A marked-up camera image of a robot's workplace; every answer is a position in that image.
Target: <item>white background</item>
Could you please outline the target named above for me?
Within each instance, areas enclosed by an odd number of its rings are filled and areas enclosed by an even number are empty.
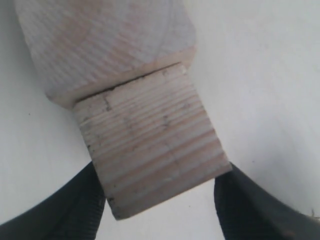
[[[184,0],[189,74],[229,159],[292,208],[320,214],[320,3]],[[90,157],[71,113],[43,94],[11,0],[0,0],[0,224],[50,196]],[[213,181],[129,220],[106,205],[98,240],[223,240]]]

